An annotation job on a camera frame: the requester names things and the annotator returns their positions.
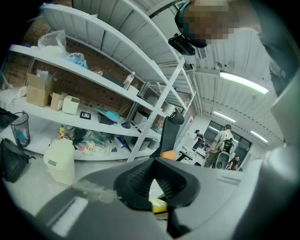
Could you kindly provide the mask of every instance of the small bottle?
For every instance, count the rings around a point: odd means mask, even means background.
[[[124,82],[124,86],[123,86],[124,89],[127,90],[129,88],[129,86],[130,86],[130,84],[131,84],[131,82],[132,82],[132,80],[133,80],[134,77],[135,77],[135,72],[132,72],[131,74],[129,74],[127,76],[127,78],[126,78],[126,80]]]
[[[65,136],[64,125],[61,125],[61,127],[60,127],[60,139],[63,139],[64,136]]]

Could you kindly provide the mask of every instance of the man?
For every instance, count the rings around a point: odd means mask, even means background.
[[[185,39],[203,48],[240,29],[254,31],[271,57],[271,81],[277,96],[299,68],[299,49],[281,20],[258,0],[191,0],[175,16]]]
[[[200,134],[200,130],[196,130],[196,137],[194,138],[194,141],[197,140],[197,142],[195,143],[195,145],[193,146],[192,150],[195,152],[197,150],[197,148],[199,148],[201,146],[201,144],[203,143],[204,140],[204,136],[202,134]]]
[[[212,168],[216,168],[216,161],[217,158],[219,156],[219,154],[221,153],[222,149],[220,149],[220,145],[224,142],[224,140],[226,138],[232,138],[233,139],[233,135],[231,133],[231,125],[230,124],[226,124],[225,125],[225,130],[220,131],[217,136],[215,137],[214,142],[212,143],[211,147],[207,150],[208,154],[209,152],[212,151],[212,153],[208,156],[204,167],[210,167],[212,166]]]
[[[239,168],[239,163],[240,163],[240,157],[234,157],[230,162],[230,170],[238,170]]]

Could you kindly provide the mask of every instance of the cardboard box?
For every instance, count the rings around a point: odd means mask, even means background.
[[[62,109],[62,105],[64,103],[64,99],[67,96],[67,93],[62,92],[61,94],[53,93],[51,100],[51,109],[55,111],[59,111]]]
[[[54,81],[51,80],[47,89],[45,89],[45,82],[38,76],[27,74],[27,97],[28,103],[38,105],[41,107],[47,106],[51,102],[50,94],[53,92]]]
[[[64,113],[76,114],[79,102],[79,98],[70,95],[66,96],[62,105],[62,111]]]

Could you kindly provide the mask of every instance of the chair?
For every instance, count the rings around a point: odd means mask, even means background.
[[[226,169],[229,161],[230,161],[230,154],[222,151],[216,160],[216,168]]]
[[[183,122],[184,117],[177,109],[175,109],[175,112],[173,112],[170,117],[168,116],[165,118],[159,147],[156,149],[155,152],[153,152],[150,155],[150,158],[157,158],[161,156],[163,158],[181,161],[183,158],[187,157],[188,159],[193,160],[189,155],[187,155],[183,151],[180,151],[181,156],[178,159],[176,159],[173,150],[179,127],[181,124],[183,124]]]

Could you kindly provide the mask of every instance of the ceiling light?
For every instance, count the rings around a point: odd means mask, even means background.
[[[215,128],[208,126],[209,128],[211,128],[212,130],[215,130],[216,132],[219,132],[219,130],[216,130]]]
[[[255,136],[259,137],[260,139],[262,139],[265,143],[267,143],[268,141],[265,140],[262,136],[260,136],[259,134],[257,134],[256,132],[254,131],[251,131],[252,134],[254,134]]]
[[[256,91],[261,92],[262,94],[266,94],[269,90],[262,87],[261,85],[256,84],[255,82],[252,82],[250,80],[247,80],[246,78],[231,74],[231,73],[226,73],[226,72],[220,72],[220,77],[230,80],[230,81],[234,81],[236,83],[240,83],[243,84],[247,87],[250,87]]]
[[[226,117],[225,115],[220,114],[220,113],[218,113],[218,112],[214,112],[214,114],[217,114],[217,115],[219,115],[219,116],[221,116],[221,117],[223,117],[223,118],[226,118],[226,119],[228,119],[228,120],[231,121],[231,122],[236,122],[236,121],[233,120],[232,118],[228,118],[228,117]]]

